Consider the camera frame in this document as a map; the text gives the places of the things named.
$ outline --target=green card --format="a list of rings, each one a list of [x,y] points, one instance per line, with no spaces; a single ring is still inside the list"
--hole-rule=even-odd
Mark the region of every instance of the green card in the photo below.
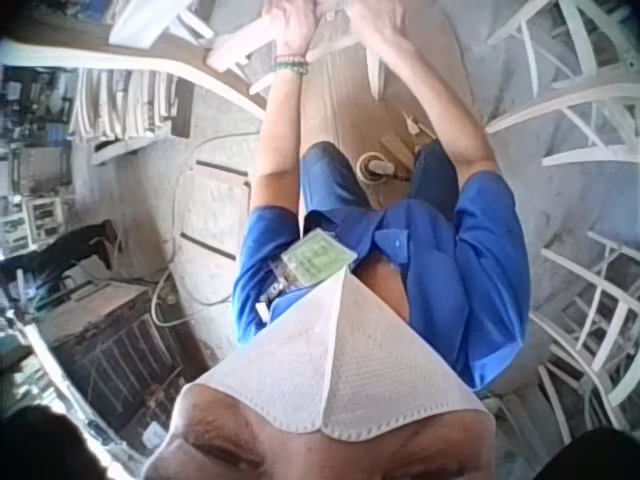
[[[338,273],[357,258],[320,229],[282,254],[282,261],[303,287],[311,287]]]

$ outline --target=white face mask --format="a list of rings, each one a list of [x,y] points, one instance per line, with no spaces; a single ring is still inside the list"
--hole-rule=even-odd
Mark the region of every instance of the white face mask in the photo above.
[[[361,442],[455,410],[486,411],[424,340],[346,269],[196,383],[291,433]]]

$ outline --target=hand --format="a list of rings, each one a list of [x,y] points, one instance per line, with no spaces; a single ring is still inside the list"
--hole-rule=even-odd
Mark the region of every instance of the hand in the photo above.
[[[276,32],[277,55],[305,56],[316,32],[316,0],[271,0],[265,4]]]
[[[383,58],[389,47],[402,39],[401,0],[351,0],[347,13],[362,44]]]

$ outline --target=beaded bracelet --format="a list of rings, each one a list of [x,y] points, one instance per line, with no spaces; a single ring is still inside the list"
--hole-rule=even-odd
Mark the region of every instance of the beaded bracelet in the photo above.
[[[273,71],[290,70],[298,75],[305,76],[309,73],[309,64],[307,62],[276,62],[273,65]]]
[[[276,55],[274,63],[307,63],[307,57],[304,55],[290,54],[290,55]]]

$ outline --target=electric cable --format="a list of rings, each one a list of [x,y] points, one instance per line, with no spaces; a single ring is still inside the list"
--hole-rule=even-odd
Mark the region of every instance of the electric cable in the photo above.
[[[252,136],[258,136],[260,134],[260,131],[254,131],[254,132],[243,132],[243,133],[231,133],[231,134],[226,134],[226,135],[218,135],[215,137],[211,137],[207,140],[204,140],[203,142],[200,142],[198,145],[196,145],[195,147],[193,147],[191,149],[191,151],[187,154],[187,156],[185,157],[185,163],[188,162],[188,160],[193,157],[195,155],[195,153],[202,147],[204,147],[205,145],[209,145],[210,143],[213,142],[217,142],[217,141],[221,141],[221,140],[228,140],[230,138],[245,138],[245,137],[252,137]],[[172,202],[172,214],[171,214],[171,255],[169,255],[169,260],[167,262],[167,268],[165,270],[165,272],[163,273],[162,277],[160,278],[160,280],[158,281],[158,284],[156,285],[156,288],[153,292],[153,295],[151,297],[151,319],[153,320],[153,323],[155,323],[156,325],[158,325],[159,327],[175,327],[176,325],[181,325],[183,323],[189,322],[192,319],[196,318],[197,316],[201,315],[202,313],[208,311],[209,309],[219,306],[219,305],[223,305],[225,303],[228,303],[231,300],[231,294],[226,295],[224,298],[221,298],[220,300],[216,300],[215,302],[211,302],[211,303],[205,303],[202,302],[200,300],[198,300],[190,291],[188,288],[186,288],[186,286],[184,286],[185,291],[189,294],[189,296],[198,304],[204,306],[204,308],[202,308],[201,310],[191,313],[181,319],[178,320],[174,320],[171,322],[161,322],[158,319],[157,316],[157,303],[158,303],[158,296],[160,294],[160,290],[162,289],[162,286],[164,285],[164,283],[166,282],[167,278],[169,277],[169,274],[171,273],[171,265],[173,264],[173,262],[175,261],[176,258],[176,237],[177,237],[177,233],[176,233],[176,224],[177,224],[177,218],[178,218],[178,214],[177,214],[177,206],[178,206],[178,198],[179,198],[179,190],[180,190],[180,185],[182,183],[182,179],[184,178],[184,176],[189,173],[189,171],[191,170],[192,165],[187,163],[187,167],[184,168],[182,170],[182,172],[180,172],[180,174],[178,175],[178,178],[176,179],[176,183],[173,189],[173,202]]]

